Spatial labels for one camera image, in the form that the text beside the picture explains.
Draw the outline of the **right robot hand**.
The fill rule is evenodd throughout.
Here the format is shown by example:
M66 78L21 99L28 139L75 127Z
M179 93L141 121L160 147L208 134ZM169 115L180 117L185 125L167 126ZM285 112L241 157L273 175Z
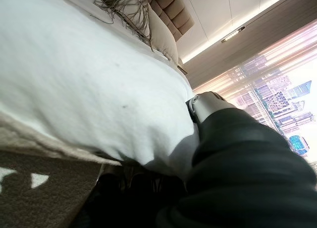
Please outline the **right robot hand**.
M314 228L317 177L276 131L206 92L188 103L200 144L185 185L162 197L142 175L130 195L103 175L87 203L92 228Z

